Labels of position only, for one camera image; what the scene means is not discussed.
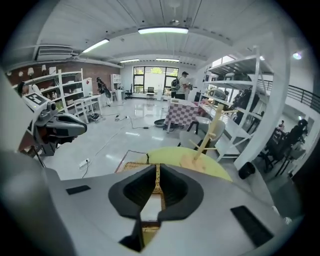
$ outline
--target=window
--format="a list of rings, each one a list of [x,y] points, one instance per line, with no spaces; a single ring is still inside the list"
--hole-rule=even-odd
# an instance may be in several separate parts
[[[171,83],[178,77],[178,68],[165,66],[135,66],[133,68],[133,92],[147,93],[148,87],[154,88],[154,93],[161,90],[164,95],[170,95]]]
[[[133,68],[133,93],[143,94],[145,84],[145,67],[139,66]]]

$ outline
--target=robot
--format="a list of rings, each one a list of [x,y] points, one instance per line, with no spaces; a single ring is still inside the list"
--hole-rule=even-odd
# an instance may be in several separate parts
[[[53,156],[58,143],[72,142],[87,131],[84,122],[73,114],[58,112],[56,104],[42,95],[31,93],[22,99],[33,112],[27,131],[42,146],[41,156]]]
[[[48,155],[55,153],[55,143],[87,130],[40,95],[23,100],[34,111],[30,132]],[[285,226],[270,205],[235,183],[161,164],[165,209],[146,246],[140,212],[155,188],[155,165],[60,180],[55,170],[21,153],[1,152],[0,161],[0,202],[13,220],[11,228],[49,255],[236,256],[270,245]]]

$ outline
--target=desk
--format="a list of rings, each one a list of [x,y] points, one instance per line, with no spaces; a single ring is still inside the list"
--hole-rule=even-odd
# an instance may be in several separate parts
[[[74,109],[75,109],[76,116],[79,118],[79,115],[81,113],[83,113],[85,123],[88,124],[89,121],[88,121],[87,114],[86,114],[86,107],[91,106],[93,109],[93,104],[96,104],[96,103],[98,103],[100,115],[102,115],[100,97],[101,97],[101,95],[93,95],[90,97],[85,97],[85,98],[80,98],[80,99],[74,100],[73,103],[74,103]],[[81,104],[82,112],[78,112],[77,105],[79,105],[79,104]]]
[[[186,147],[180,146],[166,146],[147,152],[149,155],[149,162],[155,164],[167,164],[180,167],[180,159],[183,155],[195,155],[196,151]],[[233,182],[227,171],[211,157],[201,154],[199,159],[204,163],[205,173],[211,176],[225,179]],[[142,156],[135,162],[146,163],[147,155]]]
[[[166,132],[169,133],[171,123],[180,126],[189,126],[192,121],[196,120],[198,115],[198,106],[191,101],[179,99],[178,102],[170,101],[168,113],[164,123],[167,125]]]

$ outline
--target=backpack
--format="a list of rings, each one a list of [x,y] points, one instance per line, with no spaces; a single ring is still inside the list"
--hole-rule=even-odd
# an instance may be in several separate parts
[[[180,82],[179,82],[179,78],[174,79],[171,82],[171,91],[172,92],[176,92],[180,89]]]

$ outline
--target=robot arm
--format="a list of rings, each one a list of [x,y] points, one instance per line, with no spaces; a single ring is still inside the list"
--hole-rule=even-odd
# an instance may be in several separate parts
[[[57,144],[72,140],[87,131],[87,125],[76,116],[58,112],[56,104],[38,93],[24,96],[23,101],[33,112],[27,131],[42,145],[42,156],[53,156]]]

